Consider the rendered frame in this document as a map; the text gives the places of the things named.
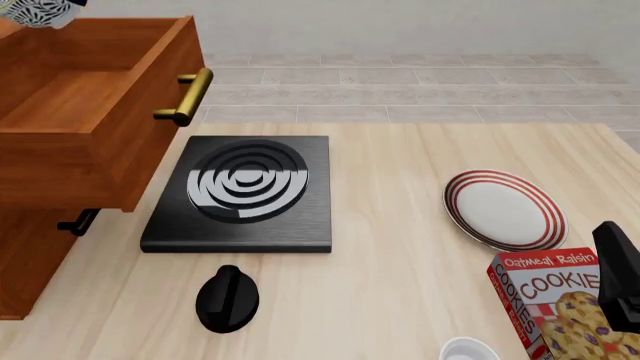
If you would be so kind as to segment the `round black stove knob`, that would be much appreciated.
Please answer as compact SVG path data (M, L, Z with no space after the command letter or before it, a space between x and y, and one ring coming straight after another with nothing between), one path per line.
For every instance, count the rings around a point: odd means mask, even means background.
M259 300L255 281L237 266L224 265L199 290L195 311L210 332L227 334L250 323Z

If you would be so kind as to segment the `small white bowl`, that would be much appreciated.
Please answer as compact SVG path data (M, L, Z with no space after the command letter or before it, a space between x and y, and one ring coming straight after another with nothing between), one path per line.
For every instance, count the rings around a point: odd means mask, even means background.
M440 350L438 360L501 360L482 341L470 337L451 338Z

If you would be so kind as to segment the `wooden cabinet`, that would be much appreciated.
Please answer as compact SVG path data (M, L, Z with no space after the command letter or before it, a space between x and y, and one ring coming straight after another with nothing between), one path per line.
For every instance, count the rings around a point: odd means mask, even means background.
M30 30L0 20L0 320L23 320L74 245L56 224L83 209L51 206L30 183L54 173L54 162L78 152L46 134L11 128L6 117L52 83L58 71L42 64Z

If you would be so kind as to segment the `blue-white patterned bowl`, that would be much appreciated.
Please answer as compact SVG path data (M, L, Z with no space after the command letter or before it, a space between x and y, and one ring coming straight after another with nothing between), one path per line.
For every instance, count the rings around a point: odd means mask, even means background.
M0 17L29 28L61 29L87 3L88 0L0 0Z

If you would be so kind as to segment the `flat black stove plate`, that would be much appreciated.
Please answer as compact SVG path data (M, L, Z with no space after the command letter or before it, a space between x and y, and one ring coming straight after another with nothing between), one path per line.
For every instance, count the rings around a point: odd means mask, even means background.
M329 138L193 136L140 239L145 253L328 253Z

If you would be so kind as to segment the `oatmeal raisin cookies box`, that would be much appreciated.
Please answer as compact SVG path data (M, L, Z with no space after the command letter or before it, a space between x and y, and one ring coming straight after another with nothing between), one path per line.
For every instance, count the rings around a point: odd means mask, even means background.
M590 248L501 252L487 275L530 360L640 360L640 335L614 331L598 303Z

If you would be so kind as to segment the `open wooden drawer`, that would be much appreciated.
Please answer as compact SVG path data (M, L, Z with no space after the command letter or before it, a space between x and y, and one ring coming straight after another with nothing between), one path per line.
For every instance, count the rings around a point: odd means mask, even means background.
M79 18L27 29L58 76L6 121L79 146L32 181L32 193L64 209L135 209L181 128L153 112L176 109L189 88L177 77L206 68L194 18Z

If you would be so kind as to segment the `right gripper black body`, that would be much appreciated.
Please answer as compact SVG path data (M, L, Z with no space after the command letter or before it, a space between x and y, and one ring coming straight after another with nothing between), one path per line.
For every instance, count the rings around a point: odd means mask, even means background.
M598 299L607 322L615 332L640 333L640 296Z

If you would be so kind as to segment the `white plate with red rings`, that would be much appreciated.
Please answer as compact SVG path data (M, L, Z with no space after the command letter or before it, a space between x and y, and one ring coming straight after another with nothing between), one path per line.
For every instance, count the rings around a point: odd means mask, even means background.
M466 170L444 186L443 203L464 233L505 252L560 248L569 222L559 204L533 182L491 169Z

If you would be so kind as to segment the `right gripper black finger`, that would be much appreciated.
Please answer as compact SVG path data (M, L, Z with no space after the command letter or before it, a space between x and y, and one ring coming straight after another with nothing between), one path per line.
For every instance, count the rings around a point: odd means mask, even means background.
M599 302L640 298L640 251L613 221L592 232L600 269Z

